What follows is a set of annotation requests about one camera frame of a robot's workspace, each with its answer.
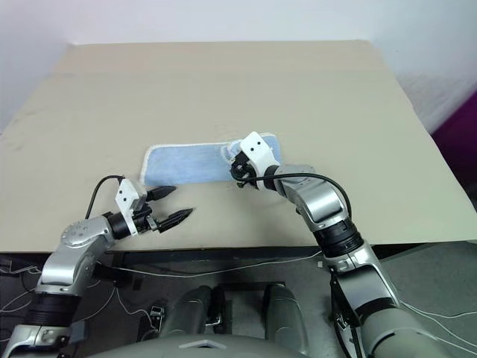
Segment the black cable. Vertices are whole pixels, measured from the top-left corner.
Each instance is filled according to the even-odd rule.
[[[335,328],[335,334],[336,334],[336,338],[338,339],[338,343],[340,344],[341,350],[343,351],[346,358],[352,358],[351,353],[348,351],[347,346],[344,344],[343,336],[341,335],[341,332],[340,332],[340,327],[338,326],[338,322],[336,321],[336,315],[339,311],[339,307],[338,307],[338,302],[336,302],[335,296],[333,295],[333,293],[331,294],[331,306],[332,306],[333,326]],[[355,327],[350,327],[350,330],[351,330],[353,345],[355,348],[356,358],[362,358],[363,356],[361,354],[361,347],[359,345],[358,331],[356,330]]]
[[[96,187],[93,190],[92,195],[91,195],[91,200],[89,201],[88,210],[86,211],[86,215],[84,216],[85,219],[89,219],[89,216],[91,215],[92,205],[95,203],[96,194],[98,194],[98,190],[99,190],[100,186],[102,185],[102,183],[104,183],[108,179],[117,179],[118,182],[121,183],[121,180],[124,179],[124,175],[108,175],[108,176],[102,178],[96,184]]]
[[[275,180],[275,179],[284,179],[284,178],[316,178],[316,179],[321,179],[324,181],[327,181],[328,183],[332,184],[336,189],[339,190],[339,192],[343,195],[344,201],[346,203],[346,207],[348,209],[348,215],[350,216],[351,219],[351,201],[350,198],[348,197],[348,194],[346,193],[346,190],[343,189],[343,187],[335,182],[333,179],[328,178],[324,175],[320,174],[315,174],[315,173],[288,173],[288,174],[277,174],[277,175],[264,175],[263,177],[250,177],[250,178],[240,178],[237,175],[235,175],[233,172],[231,172],[232,178],[234,178],[237,181],[243,181],[246,183],[258,181],[258,180]]]

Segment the dark purple wall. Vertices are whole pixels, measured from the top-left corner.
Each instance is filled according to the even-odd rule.
[[[432,138],[463,188],[477,183],[477,92]]]

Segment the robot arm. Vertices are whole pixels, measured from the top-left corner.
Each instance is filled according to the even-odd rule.
[[[275,190],[296,206],[323,251],[338,306],[338,326],[361,328],[365,356],[449,357],[414,316],[402,309],[389,276],[351,221],[342,188],[316,175],[311,166],[281,166],[256,132],[240,148],[232,176],[240,187],[249,183],[260,190]]]
[[[160,186],[146,191],[141,184],[122,179],[116,195],[119,213],[69,225],[43,266],[33,303],[23,324],[15,327],[2,358],[25,352],[36,357],[64,357],[58,351],[68,345],[73,316],[101,255],[119,239],[147,230],[163,232],[191,213],[192,209],[180,210],[162,222],[152,217],[147,202],[161,199],[175,189]]]

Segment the table top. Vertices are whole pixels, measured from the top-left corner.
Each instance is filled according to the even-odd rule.
[[[369,43],[71,47],[0,136],[0,251],[52,251],[100,178],[139,178],[156,144],[276,134],[285,163],[348,191],[374,244],[475,239],[476,212]],[[117,210],[105,183],[93,215]],[[292,204],[230,182],[180,186],[159,217],[195,211],[115,250],[314,245]]]

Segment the white cable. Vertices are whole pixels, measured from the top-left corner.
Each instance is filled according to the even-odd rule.
[[[30,270],[28,270],[28,273],[29,274],[41,274],[42,270],[39,270],[37,267],[33,267]]]
[[[10,261],[10,265],[8,266],[8,271],[2,270],[0,268],[0,272],[3,272],[4,274],[20,274],[25,271],[29,271],[31,269],[38,269],[36,266],[28,266],[24,268],[20,268],[18,270],[12,271],[12,261]]]
[[[299,257],[297,259],[292,259],[292,260],[267,261],[265,263],[255,263],[253,265],[240,266],[240,267],[235,267],[235,268],[227,268],[225,270],[220,270],[220,271],[203,272],[203,273],[200,273],[200,274],[154,274],[153,272],[133,270],[131,268],[117,267],[117,269],[122,270],[122,271],[136,272],[137,274],[148,274],[150,276],[155,276],[155,277],[195,278],[195,277],[208,276],[210,274],[221,274],[221,273],[224,273],[224,272],[231,272],[231,271],[249,269],[251,267],[259,267],[259,266],[265,266],[265,265],[276,265],[276,264],[279,264],[279,263],[295,263],[297,261],[311,259],[311,258],[313,258],[313,257],[315,257],[319,254],[321,254],[321,251],[319,251],[319,252],[317,252],[317,253],[315,253],[311,256]]]
[[[162,316],[159,317],[160,320],[159,320],[159,328],[157,328],[157,332],[158,333],[161,333],[161,328],[162,328]]]
[[[441,342],[444,342],[444,343],[446,343],[446,344],[448,344],[448,345],[451,345],[452,347],[459,348],[459,349],[461,349],[461,350],[463,350],[463,351],[466,351],[467,353],[470,353],[470,354],[473,354],[474,356],[477,356],[477,353],[474,352],[474,351],[471,351],[470,349],[467,349],[467,348],[464,348],[464,347],[462,347],[462,346],[460,346],[460,345],[457,345],[457,344],[455,344],[455,343],[446,341],[445,339],[442,339],[442,338],[440,338],[440,337],[436,337],[436,336],[435,336],[434,338],[436,338],[438,341],[441,341]]]
[[[92,285],[86,286],[87,289],[91,289],[92,287],[95,287],[101,283],[101,280],[98,280],[97,282],[93,283]]]
[[[97,310],[96,312],[94,312],[92,315],[89,315],[88,317],[86,318],[82,318],[80,321],[86,321],[88,319],[91,319],[93,318],[94,316],[96,316],[97,314],[99,314],[102,310],[104,310],[104,308],[106,308],[106,306],[109,304],[109,302],[111,302],[111,298],[113,298],[114,296],[114,292],[117,290],[117,288],[113,288],[112,292],[111,292],[111,295],[109,296],[109,298],[106,300],[106,302],[104,302],[103,306],[101,306],[101,308],[99,310]]]
[[[151,329],[153,330],[156,330],[155,326],[152,324],[152,319],[151,317],[149,316],[149,313],[147,313],[145,310],[136,310],[134,312],[129,312],[129,310],[126,308],[126,306],[122,303],[121,301],[121,297],[119,296],[119,290],[116,289],[116,295],[118,296],[118,301],[119,301],[119,304],[121,304],[123,310],[128,314],[128,315],[135,315],[137,313],[144,313],[147,317],[148,317],[148,320],[149,320],[149,324],[151,326]]]
[[[156,333],[156,332],[157,332],[156,329],[152,329],[152,328],[151,328],[150,330],[148,330],[146,333],[144,333],[144,334],[142,335],[142,337],[141,337],[141,339],[140,339],[139,341],[140,341],[140,342],[144,342],[144,340],[146,339],[147,336],[149,336],[149,335],[152,334],[152,333]]]
[[[457,334],[455,334],[454,332],[452,332],[451,330],[449,330],[448,328],[446,328],[442,323],[440,323],[437,319],[435,318],[432,318],[431,316],[429,315],[426,315],[425,313],[421,313],[419,312],[418,310],[415,310],[414,308],[412,308],[411,305],[409,304],[404,304],[404,306],[406,306],[407,308],[409,308],[411,311],[414,311],[416,312],[418,315],[421,315],[422,317],[426,317],[427,319],[430,319],[431,321],[435,322],[436,324],[438,324],[443,330],[445,330],[448,334],[450,334],[451,336],[453,336],[454,338],[468,344],[468,345],[471,345],[475,348],[477,348],[477,345],[472,343],[472,342],[469,342],[469,341],[466,341],[465,339],[461,338],[460,336],[458,336]]]
[[[460,318],[460,317],[464,317],[466,315],[475,315],[477,314],[477,311],[469,311],[469,312],[463,312],[463,313],[459,313],[457,315],[440,315],[438,313],[432,313],[432,312],[426,312],[426,311],[423,311],[423,310],[420,310],[419,308],[416,308],[404,301],[401,301],[402,304],[404,304],[405,306],[407,306],[408,308],[412,308],[413,310],[416,310],[416,311],[419,311],[421,313],[424,313],[426,315],[435,315],[436,317],[441,317],[441,318],[445,318],[445,319],[455,319],[455,318]]]
[[[22,308],[25,308],[27,305],[29,305],[31,303],[31,301],[28,302],[28,304],[26,305],[23,305],[21,306],[20,308],[17,308],[17,309],[14,309],[14,310],[6,310],[5,308],[7,308],[8,306],[10,306],[13,302],[15,302],[16,300],[18,300],[19,298],[25,296],[25,295],[28,295],[30,292],[29,291],[25,291],[23,292],[20,296],[16,296],[12,301],[8,302],[7,304],[5,304],[1,310],[0,310],[0,313],[12,313],[12,312],[15,312],[15,311],[18,311],[18,310],[21,310]]]
[[[26,304],[14,309],[14,310],[2,310],[2,311],[0,311],[0,313],[14,313],[16,311],[23,310],[25,307],[28,307],[30,304],[31,304],[31,300],[29,302],[27,302]]]

